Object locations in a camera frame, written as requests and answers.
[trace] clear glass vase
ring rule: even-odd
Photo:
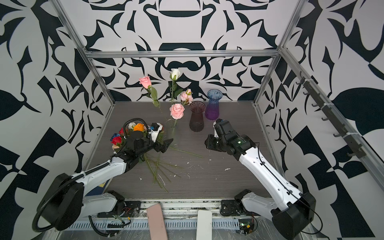
[[[164,140],[173,138],[171,146],[176,146],[179,142],[179,131],[177,127],[177,120],[171,118],[168,119],[166,125],[164,126]]]
[[[223,93],[217,89],[211,89],[207,93],[209,98],[208,106],[205,110],[205,117],[209,120],[216,120],[219,116],[218,101],[223,97]]]
[[[194,132],[200,132],[204,128],[203,112],[205,104],[200,101],[194,101],[190,105],[192,111],[191,119],[189,121],[189,128]]]

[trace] white rose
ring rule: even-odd
[[[176,81],[179,79],[181,73],[180,71],[175,68],[175,69],[172,69],[172,72],[170,73],[170,78],[173,80],[173,81]]]
[[[133,130],[133,128],[136,126],[136,123],[134,123],[134,122],[131,122],[130,124],[128,124],[128,128],[129,129],[132,129]]]

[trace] blue vase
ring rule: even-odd
[[[209,120],[216,120],[219,116],[218,101],[223,97],[223,93],[217,89],[208,91],[209,98],[208,106],[205,109],[205,117]]]

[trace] red rose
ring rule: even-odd
[[[111,143],[113,143],[113,144],[117,144],[117,143],[121,143],[121,137],[114,137],[113,139],[112,139],[112,142]]]

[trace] purple glass vase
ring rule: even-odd
[[[223,97],[223,93],[217,89],[208,91],[208,106],[205,109],[205,117],[209,120],[216,120],[219,116],[218,101]]]
[[[205,104],[200,101],[194,101],[190,105],[192,111],[191,119],[189,121],[189,128],[194,132],[200,132],[204,128],[203,112]]]

